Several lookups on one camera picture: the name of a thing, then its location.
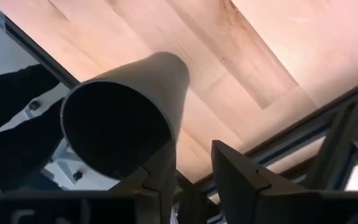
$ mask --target wood panel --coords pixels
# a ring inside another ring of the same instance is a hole
[[[291,10],[318,12],[318,22],[303,23],[288,22],[273,0],[233,3],[0,0],[0,10],[81,82],[154,52],[179,56],[190,89],[177,168],[195,182],[211,172],[211,140],[246,152],[358,83],[358,34],[330,30],[358,31],[358,22],[347,19],[347,28],[335,18],[356,3],[322,11],[284,0]]]
[[[281,174],[282,172],[289,170],[291,167],[295,167],[296,165],[301,164],[302,162],[316,156],[325,139],[325,137],[321,137],[308,144],[307,146],[302,147],[293,154],[286,156],[273,164],[270,164],[267,166],[267,168],[276,174]]]
[[[358,85],[358,1],[232,1],[318,106]]]

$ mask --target light wood grain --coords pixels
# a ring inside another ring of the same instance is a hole
[[[316,156],[324,140],[325,137],[321,137],[291,155],[270,164],[267,168],[276,174],[281,174],[282,172],[291,169],[291,167],[301,164],[302,162]]]
[[[167,0],[261,108],[296,86],[230,0]]]
[[[190,89],[177,169],[196,182],[212,171],[211,140],[246,152],[358,84],[358,1],[233,3],[0,0],[0,10],[81,82],[155,52],[179,56]]]
[[[358,85],[358,1],[232,1],[318,106]]]

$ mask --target black metal frame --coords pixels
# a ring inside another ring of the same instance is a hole
[[[74,87],[78,84],[78,81],[72,75],[10,19],[5,17],[4,22],[6,33],[44,65],[62,83],[68,87]],[[346,114],[349,108],[351,108],[352,111],[350,114]],[[346,183],[349,178],[349,171],[354,164],[358,163],[357,149],[355,149],[354,145],[350,144],[349,141],[350,137],[352,141],[355,141],[355,138],[358,137],[358,130],[356,130],[356,128],[358,128],[358,112],[354,113],[354,110],[358,111],[358,87],[318,111],[315,111],[286,130],[276,134],[274,137],[253,148],[251,151],[246,152],[244,155],[262,166],[268,166],[301,149],[314,140],[327,135],[319,155],[292,167],[290,170],[286,170],[281,175],[297,184],[309,185],[312,188],[328,187],[330,189],[343,189],[344,183]],[[339,149],[344,148],[346,148],[346,153],[341,152],[339,159],[336,157],[339,162],[329,167],[329,170],[334,171],[323,180],[317,181],[313,176],[319,175],[322,167],[327,168],[327,158],[331,158],[333,155],[340,153],[341,150]],[[212,174],[192,184],[180,172],[177,172],[177,182],[179,188],[175,196],[176,203],[181,200],[181,194],[186,190],[196,189],[206,198],[216,193]],[[209,212],[208,223],[223,222],[224,217],[221,213],[220,206],[213,204],[210,200],[207,200],[207,204],[209,207],[208,211],[214,211]]]

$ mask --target bolt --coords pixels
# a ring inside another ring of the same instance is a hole
[[[36,109],[41,107],[41,103],[38,102],[37,100],[31,101],[31,103],[29,104],[29,108],[32,111],[35,111]]]
[[[78,181],[82,178],[83,174],[81,171],[77,171],[75,174],[73,174],[73,178]]]

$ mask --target wooden ceiling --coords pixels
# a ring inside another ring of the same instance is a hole
[[[358,85],[355,0],[0,0],[0,10],[79,81],[154,52],[181,57],[191,83],[177,168],[192,182],[211,173],[213,139],[246,152]]]

